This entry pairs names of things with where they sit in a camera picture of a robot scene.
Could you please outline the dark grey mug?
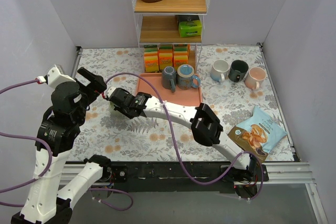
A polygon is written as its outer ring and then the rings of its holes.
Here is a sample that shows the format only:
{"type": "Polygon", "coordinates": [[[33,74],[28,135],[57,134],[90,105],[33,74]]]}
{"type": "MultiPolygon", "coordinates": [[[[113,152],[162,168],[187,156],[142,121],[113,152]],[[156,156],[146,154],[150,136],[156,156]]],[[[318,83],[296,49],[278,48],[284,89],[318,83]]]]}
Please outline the dark grey mug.
{"type": "Polygon", "coordinates": [[[248,72],[249,65],[243,60],[234,60],[231,64],[228,78],[232,82],[240,82],[248,72]]]}

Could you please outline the blue-grey mug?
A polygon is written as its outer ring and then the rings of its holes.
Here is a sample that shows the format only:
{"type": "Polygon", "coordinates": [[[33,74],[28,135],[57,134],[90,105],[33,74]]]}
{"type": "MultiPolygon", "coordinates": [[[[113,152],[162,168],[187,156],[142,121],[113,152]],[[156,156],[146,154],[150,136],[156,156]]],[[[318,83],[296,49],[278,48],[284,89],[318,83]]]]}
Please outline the blue-grey mug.
{"type": "Polygon", "coordinates": [[[163,69],[161,85],[163,88],[170,90],[172,93],[176,91],[176,71],[172,66],[167,66],[163,69]]]}

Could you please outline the white blue mug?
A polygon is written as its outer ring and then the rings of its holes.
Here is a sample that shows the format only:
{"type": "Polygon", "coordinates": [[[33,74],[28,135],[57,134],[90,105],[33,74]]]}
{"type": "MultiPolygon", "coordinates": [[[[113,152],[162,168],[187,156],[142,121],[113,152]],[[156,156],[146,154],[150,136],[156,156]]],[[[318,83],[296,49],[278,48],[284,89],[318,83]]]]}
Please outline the white blue mug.
{"type": "Polygon", "coordinates": [[[230,66],[227,61],[218,59],[213,62],[211,69],[211,78],[214,81],[222,83],[225,81],[226,75],[229,72],[230,66]]]}

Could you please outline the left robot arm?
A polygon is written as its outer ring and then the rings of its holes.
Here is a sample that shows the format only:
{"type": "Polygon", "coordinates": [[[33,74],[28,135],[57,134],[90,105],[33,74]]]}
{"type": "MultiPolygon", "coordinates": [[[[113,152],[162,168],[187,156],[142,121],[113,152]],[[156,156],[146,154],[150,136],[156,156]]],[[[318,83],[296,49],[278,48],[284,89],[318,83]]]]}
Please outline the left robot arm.
{"type": "Polygon", "coordinates": [[[107,89],[102,76],[83,67],[78,73],[89,81],[88,85],[65,76],[57,67],[50,69],[46,76],[48,85],[54,89],[52,106],[43,116],[37,137],[47,146],[35,144],[35,182],[11,223],[68,223],[75,204],[92,184],[111,178],[110,159],[93,155],[85,159],[84,169],[64,189],[59,189],[64,165],[86,120],[86,112],[107,89]]]}

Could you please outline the blue floral mug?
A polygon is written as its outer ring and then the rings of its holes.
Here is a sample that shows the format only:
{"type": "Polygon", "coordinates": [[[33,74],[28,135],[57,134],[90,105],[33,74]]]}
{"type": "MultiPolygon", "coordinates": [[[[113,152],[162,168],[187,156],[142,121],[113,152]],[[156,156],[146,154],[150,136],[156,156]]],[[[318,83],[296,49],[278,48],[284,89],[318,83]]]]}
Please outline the blue floral mug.
{"type": "Polygon", "coordinates": [[[183,64],[177,69],[177,86],[182,90],[200,87],[201,80],[191,65],[183,64]]]}

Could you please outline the green mug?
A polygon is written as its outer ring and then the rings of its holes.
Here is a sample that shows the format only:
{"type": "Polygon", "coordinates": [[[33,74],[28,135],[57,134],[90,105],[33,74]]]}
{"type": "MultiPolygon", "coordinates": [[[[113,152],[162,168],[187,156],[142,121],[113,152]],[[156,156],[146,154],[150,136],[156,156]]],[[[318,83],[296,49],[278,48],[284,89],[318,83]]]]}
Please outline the green mug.
{"type": "Polygon", "coordinates": [[[115,104],[113,102],[110,102],[110,111],[114,111],[115,104]]]}

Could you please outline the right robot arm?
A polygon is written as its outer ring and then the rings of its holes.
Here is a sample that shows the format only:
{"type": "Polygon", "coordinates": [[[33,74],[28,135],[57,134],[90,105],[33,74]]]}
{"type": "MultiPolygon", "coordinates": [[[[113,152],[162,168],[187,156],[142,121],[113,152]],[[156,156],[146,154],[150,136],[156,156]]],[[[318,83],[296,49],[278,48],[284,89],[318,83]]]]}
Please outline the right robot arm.
{"type": "Polygon", "coordinates": [[[242,148],[224,133],[219,118],[205,103],[184,106],[165,102],[148,93],[132,95],[123,88],[114,87],[108,89],[107,100],[114,104],[114,110],[130,119],[139,116],[158,118],[187,127],[198,144],[213,147],[233,163],[242,180],[251,180],[257,174],[257,158],[244,154],[242,148]]]}

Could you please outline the pink mug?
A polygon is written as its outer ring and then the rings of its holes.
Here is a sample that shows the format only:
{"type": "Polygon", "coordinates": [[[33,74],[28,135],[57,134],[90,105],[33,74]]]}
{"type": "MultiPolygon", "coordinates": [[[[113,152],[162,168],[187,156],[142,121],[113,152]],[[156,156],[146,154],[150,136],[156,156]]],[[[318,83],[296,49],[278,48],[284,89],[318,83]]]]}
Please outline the pink mug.
{"type": "Polygon", "coordinates": [[[260,67],[253,67],[249,70],[245,79],[245,86],[252,90],[260,88],[262,82],[265,80],[266,71],[260,67]]]}

